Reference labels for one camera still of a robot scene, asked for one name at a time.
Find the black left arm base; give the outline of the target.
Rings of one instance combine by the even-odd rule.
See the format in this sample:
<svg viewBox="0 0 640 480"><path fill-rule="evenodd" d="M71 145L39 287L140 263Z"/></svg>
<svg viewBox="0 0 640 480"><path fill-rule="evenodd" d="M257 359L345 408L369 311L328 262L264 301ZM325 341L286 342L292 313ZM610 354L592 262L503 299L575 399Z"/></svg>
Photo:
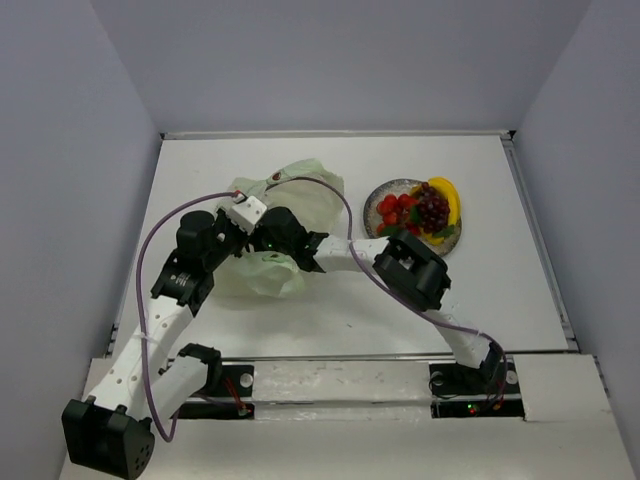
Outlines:
<svg viewBox="0 0 640 480"><path fill-rule="evenodd" d="M222 365L213 387L194 392L178 410L180 420L252 420L254 366L248 363Z"/></svg>

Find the green printed plastic bag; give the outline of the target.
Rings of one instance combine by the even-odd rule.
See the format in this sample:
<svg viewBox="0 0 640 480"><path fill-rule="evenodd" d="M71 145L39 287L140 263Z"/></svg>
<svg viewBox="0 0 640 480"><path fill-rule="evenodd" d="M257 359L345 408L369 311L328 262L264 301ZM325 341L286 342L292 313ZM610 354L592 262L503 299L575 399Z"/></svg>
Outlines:
<svg viewBox="0 0 640 480"><path fill-rule="evenodd" d="M229 189L261 200L267 207L286 207L307 230L327 233L341 217L344 192L341 176L317 159L286 165L265 179L235 178ZM275 251L251 249L226 260L214 272L213 295L218 298L291 298L306 288L308 274L294 260Z"/></svg>

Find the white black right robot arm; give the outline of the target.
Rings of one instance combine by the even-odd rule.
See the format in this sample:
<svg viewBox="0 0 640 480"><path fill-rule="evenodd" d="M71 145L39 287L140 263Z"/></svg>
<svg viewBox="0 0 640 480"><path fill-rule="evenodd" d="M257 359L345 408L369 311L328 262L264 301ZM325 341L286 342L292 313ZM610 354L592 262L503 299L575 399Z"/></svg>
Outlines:
<svg viewBox="0 0 640 480"><path fill-rule="evenodd" d="M444 338L470 391L492 399L506 387L506 355L489 334L466 322L451 299L445 261L410 233L377 239L340 238L306 230L285 207L267 211L249 236L255 251L291 257L308 273L354 271L431 323Z"/></svg>

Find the dark red fake cherries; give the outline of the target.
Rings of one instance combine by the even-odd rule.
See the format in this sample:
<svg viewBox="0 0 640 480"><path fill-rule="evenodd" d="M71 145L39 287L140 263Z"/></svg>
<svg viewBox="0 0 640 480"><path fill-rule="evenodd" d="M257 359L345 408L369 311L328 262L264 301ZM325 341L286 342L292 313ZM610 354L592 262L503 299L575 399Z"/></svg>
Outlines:
<svg viewBox="0 0 640 480"><path fill-rule="evenodd" d="M431 184L424 182L417 191L421 227L427 234L436 234L449 225L449 202Z"/></svg>

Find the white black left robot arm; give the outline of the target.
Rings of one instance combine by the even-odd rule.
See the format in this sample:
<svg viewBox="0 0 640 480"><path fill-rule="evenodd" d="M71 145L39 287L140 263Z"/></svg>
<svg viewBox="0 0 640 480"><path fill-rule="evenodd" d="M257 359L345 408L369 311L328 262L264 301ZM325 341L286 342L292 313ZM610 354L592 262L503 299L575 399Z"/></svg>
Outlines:
<svg viewBox="0 0 640 480"><path fill-rule="evenodd" d="M193 394L209 395L221 383L218 350L190 343L174 360L174 343L214 286L214 271L239 255L264 210L236 207L216 214L193 211L180 220L176 248L148 299L136 296L139 325L103 379L62 413L72 463L120 479L136 479L158 439L171 442L178 412Z"/></svg>

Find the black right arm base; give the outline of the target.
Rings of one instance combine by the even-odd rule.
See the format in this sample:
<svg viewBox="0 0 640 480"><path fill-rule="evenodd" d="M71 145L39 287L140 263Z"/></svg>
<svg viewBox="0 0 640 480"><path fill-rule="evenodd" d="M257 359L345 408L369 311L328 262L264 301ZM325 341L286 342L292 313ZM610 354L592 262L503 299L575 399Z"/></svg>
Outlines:
<svg viewBox="0 0 640 480"><path fill-rule="evenodd" d="M429 365L431 415L434 419L523 418L524 405L515 364L500 366L496 382L487 386L476 370L457 363Z"/></svg>

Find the red fake fruit bunch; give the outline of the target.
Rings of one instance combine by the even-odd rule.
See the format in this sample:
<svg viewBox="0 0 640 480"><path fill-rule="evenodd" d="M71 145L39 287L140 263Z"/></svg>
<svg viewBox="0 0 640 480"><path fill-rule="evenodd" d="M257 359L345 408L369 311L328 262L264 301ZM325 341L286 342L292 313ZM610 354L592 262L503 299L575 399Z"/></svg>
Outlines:
<svg viewBox="0 0 640 480"><path fill-rule="evenodd" d="M382 219L377 227L377 236L390 236L398 231L407 231L419 236L419 225L412 217L412 209L417 205L418 201L408 194L386 195L377 205L377 213Z"/></svg>

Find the yellow fake banana bunch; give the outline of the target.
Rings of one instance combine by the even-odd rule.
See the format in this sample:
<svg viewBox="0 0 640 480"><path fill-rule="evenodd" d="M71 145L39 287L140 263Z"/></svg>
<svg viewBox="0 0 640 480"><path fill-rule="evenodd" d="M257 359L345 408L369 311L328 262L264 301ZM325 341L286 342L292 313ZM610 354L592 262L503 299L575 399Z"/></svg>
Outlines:
<svg viewBox="0 0 640 480"><path fill-rule="evenodd" d="M461 201L453 184L433 177L413 186L412 204L407 214L409 231L430 247L456 240L462 229Z"/></svg>

